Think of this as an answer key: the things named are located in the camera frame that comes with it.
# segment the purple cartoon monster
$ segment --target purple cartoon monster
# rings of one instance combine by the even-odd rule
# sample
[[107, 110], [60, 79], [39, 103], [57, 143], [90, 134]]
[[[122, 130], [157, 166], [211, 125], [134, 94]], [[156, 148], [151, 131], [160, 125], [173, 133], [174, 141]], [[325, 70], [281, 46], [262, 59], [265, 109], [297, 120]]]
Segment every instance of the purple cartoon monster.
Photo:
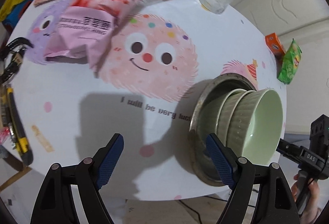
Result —
[[54, 34], [58, 20], [72, 0], [58, 0], [56, 3], [45, 9], [33, 22], [29, 29], [27, 39], [31, 41], [34, 48], [28, 48], [25, 56], [36, 64], [47, 64], [43, 52]]

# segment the cartoon monster print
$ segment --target cartoon monster print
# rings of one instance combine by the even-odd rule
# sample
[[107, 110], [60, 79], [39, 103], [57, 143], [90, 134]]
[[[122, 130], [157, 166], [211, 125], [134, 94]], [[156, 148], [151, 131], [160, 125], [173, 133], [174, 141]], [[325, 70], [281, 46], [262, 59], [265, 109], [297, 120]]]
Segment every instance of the cartoon monster print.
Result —
[[242, 62], [232, 60], [226, 64], [224, 64], [223, 71], [221, 74], [224, 73], [238, 73], [245, 78], [247, 78], [258, 90], [258, 82], [257, 82], [257, 74], [256, 68], [258, 67], [257, 61], [252, 59], [252, 64], [244, 64]]
[[113, 36], [100, 77], [116, 88], [172, 102], [185, 97], [197, 68], [195, 45], [182, 29], [137, 14]]
[[72, 0], [58, 0], [45, 9], [33, 22], [29, 29], [27, 39], [31, 41], [34, 48], [28, 48], [25, 56], [34, 63], [47, 64], [43, 52], [54, 34], [61, 14], [69, 6]]

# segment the green chip bag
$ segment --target green chip bag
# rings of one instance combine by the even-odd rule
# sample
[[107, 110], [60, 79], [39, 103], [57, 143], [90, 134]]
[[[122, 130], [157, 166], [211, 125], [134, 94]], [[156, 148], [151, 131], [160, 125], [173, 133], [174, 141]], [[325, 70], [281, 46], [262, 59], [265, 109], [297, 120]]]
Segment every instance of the green chip bag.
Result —
[[292, 40], [291, 45], [284, 55], [282, 60], [282, 68], [278, 75], [278, 79], [289, 85], [292, 81], [295, 73], [297, 72], [298, 64], [300, 62], [302, 51], [300, 47], [297, 45], [295, 39]]

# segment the pink snack bag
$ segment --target pink snack bag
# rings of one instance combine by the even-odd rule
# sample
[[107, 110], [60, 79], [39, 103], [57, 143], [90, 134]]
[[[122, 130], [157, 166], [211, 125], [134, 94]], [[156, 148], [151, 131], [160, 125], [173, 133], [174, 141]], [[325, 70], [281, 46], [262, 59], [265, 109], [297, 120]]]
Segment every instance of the pink snack bag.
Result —
[[98, 61], [110, 45], [113, 30], [139, 0], [73, 0], [63, 12], [45, 57], [87, 56], [89, 67]]

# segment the metal bowl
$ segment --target metal bowl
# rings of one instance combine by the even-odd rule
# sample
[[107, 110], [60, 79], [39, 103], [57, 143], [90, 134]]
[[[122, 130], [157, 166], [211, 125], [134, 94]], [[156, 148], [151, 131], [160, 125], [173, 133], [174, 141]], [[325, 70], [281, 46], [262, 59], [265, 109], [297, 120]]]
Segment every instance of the metal bowl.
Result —
[[223, 93], [236, 88], [256, 90], [251, 82], [237, 73], [225, 73], [213, 79], [203, 90], [195, 106], [189, 132], [190, 160], [200, 180], [211, 186], [224, 186], [206, 150], [205, 138], [198, 134], [198, 120], [204, 106]]

